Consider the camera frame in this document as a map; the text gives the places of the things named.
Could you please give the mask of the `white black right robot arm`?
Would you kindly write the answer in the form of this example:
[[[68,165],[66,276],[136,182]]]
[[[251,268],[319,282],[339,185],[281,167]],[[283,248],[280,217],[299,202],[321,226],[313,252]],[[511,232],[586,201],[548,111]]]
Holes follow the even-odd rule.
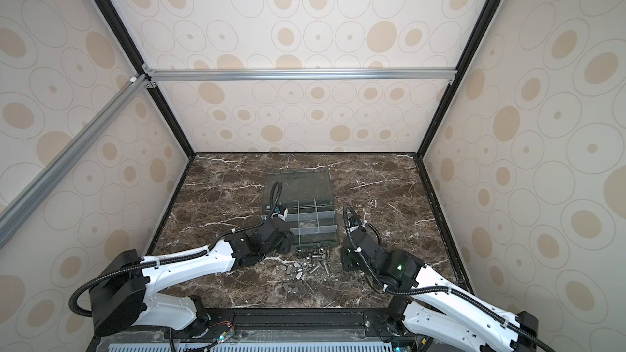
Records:
[[[385,249],[362,223],[347,220],[345,271],[361,271],[392,301],[387,316],[403,332],[463,351],[549,351],[534,315],[493,306],[445,279],[417,256]]]

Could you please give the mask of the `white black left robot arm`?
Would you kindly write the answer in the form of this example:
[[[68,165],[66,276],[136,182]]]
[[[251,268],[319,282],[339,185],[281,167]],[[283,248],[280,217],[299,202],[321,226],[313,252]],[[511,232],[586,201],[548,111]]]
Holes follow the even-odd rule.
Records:
[[[177,298],[166,289],[207,275],[252,267],[269,254],[287,254],[294,235],[274,216],[241,230],[221,234],[213,244],[175,254],[140,257],[119,254],[96,278],[68,300],[73,314],[90,318],[96,337],[133,327],[168,328],[185,338],[204,337],[210,314],[199,297]]]

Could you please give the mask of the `clear plastic organizer box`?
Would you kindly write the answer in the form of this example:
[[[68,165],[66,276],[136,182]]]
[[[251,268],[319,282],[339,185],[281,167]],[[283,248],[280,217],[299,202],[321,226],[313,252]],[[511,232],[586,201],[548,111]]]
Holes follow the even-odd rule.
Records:
[[[329,169],[297,169],[266,174],[263,214],[271,210],[270,194],[276,181],[282,182],[280,204],[288,210],[285,222],[294,235],[293,250],[336,246],[338,224]]]

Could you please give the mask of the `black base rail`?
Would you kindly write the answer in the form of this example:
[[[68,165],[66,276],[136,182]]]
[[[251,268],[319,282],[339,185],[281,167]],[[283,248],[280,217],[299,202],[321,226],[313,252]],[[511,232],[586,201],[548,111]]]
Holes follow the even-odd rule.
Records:
[[[479,337],[429,315],[429,328],[409,332],[381,308],[210,309],[205,332],[139,326],[96,337],[89,351],[461,351]]]

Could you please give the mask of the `horizontal aluminium frame bar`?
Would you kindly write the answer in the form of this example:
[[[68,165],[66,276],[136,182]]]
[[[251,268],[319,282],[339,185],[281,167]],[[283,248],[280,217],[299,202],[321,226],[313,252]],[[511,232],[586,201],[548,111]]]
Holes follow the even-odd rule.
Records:
[[[454,79],[454,68],[309,68],[246,70],[149,70],[153,81],[332,81]]]

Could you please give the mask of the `diagonal aluminium frame bar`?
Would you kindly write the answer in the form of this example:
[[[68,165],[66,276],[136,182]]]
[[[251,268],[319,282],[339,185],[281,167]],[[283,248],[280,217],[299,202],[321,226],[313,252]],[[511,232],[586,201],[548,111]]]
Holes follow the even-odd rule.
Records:
[[[1,214],[1,246],[5,246],[13,238],[37,207],[76,166],[138,92],[147,88],[147,84],[148,78],[145,74],[138,74],[135,80],[129,81],[8,205]]]

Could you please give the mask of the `black right corner post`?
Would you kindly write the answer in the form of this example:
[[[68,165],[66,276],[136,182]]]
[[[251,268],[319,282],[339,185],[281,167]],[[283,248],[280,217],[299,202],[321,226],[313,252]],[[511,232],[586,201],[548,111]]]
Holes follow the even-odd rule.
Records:
[[[459,62],[457,63],[455,78],[447,86],[445,92],[443,93],[443,97],[440,100],[437,109],[435,110],[435,115],[433,115],[432,120],[430,121],[430,125],[425,132],[425,136],[422,140],[420,148],[417,150],[417,161],[422,161],[424,159],[428,149],[430,148],[430,145],[433,143],[435,135],[437,135],[443,119],[445,118],[448,109],[450,108],[456,96],[456,93],[461,86],[462,81],[465,79],[469,67],[472,64],[472,61],[474,60],[477,51],[479,50],[480,44],[484,40],[487,30],[492,24],[492,21],[495,18],[502,2],[503,0],[486,0],[486,2],[484,3],[484,6],[481,10],[481,13],[479,13],[479,17],[476,21],[474,29],[472,29],[465,48],[461,53]]]

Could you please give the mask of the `black corner post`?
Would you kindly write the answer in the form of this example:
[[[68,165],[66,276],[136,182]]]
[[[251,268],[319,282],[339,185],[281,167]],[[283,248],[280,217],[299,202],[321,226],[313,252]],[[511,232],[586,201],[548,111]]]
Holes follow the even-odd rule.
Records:
[[[435,110],[435,115],[433,115],[432,120],[430,121],[430,125],[425,132],[425,136],[422,140],[420,148],[417,150],[417,161],[422,161],[424,159],[428,149],[430,148],[430,145],[433,143],[435,135],[437,135],[443,119],[445,118],[448,109],[450,108],[456,96],[456,93],[461,86],[462,81],[465,79],[469,67],[472,64],[472,61],[474,60],[477,51],[479,50],[480,44],[484,40],[487,30],[492,24],[492,21],[495,18],[502,2],[503,0],[486,0],[486,2],[484,3],[484,6],[481,10],[481,13],[479,13],[479,17],[476,21],[474,29],[472,29],[465,48],[461,53],[459,62],[457,63],[455,78],[447,86],[445,92],[443,93],[443,97],[440,100],[437,109]]]
[[[128,60],[130,60],[130,64],[133,69],[139,75],[145,75],[148,78],[148,81],[151,82],[151,85],[148,86],[148,93],[150,94],[153,102],[156,104],[157,109],[165,119],[166,124],[171,130],[174,138],[177,140],[179,146],[181,146],[184,154],[187,159],[192,160],[196,155],[195,151],[192,149],[190,142],[187,139],[187,136],[184,134],[181,125],[179,125],[178,120],[174,117],[173,111],[170,105],[166,102],[166,98],[161,92],[159,86],[152,80],[151,76],[147,72],[146,63],[135,44],[135,41],[130,35],[129,30],[124,24],[120,14],[115,8],[112,0],[93,0],[98,8],[99,12],[103,16],[104,20],[111,29],[112,34],[117,40],[118,44],[122,48]]]

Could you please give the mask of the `black left corner post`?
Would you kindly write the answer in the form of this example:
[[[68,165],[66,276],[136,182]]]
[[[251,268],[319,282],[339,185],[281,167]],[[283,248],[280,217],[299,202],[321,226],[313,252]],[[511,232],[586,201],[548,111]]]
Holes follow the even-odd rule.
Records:
[[[117,40],[118,44],[122,48],[128,60],[130,60],[130,64],[133,69],[139,75],[145,75],[148,78],[148,81],[151,82],[151,85],[148,86],[148,93],[150,94],[153,102],[156,104],[157,109],[165,119],[166,124],[171,130],[174,138],[177,140],[179,146],[181,146],[184,154],[187,159],[192,160],[196,155],[195,151],[192,149],[190,142],[187,139],[187,136],[184,134],[181,125],[179,125],[178,120],[174,117],[173,111],[170,105],[166,102],[166,98],[161,92],[159,86],[152,80],[151,76],[147,72],[146,63],[135,44],[135,41],[130,35],[129,30],[124,24],[120,14],[115,8],[112,0],[93,0],[98,8],[99,12],[103,16],[104,20],[111,29],[112,34]]]

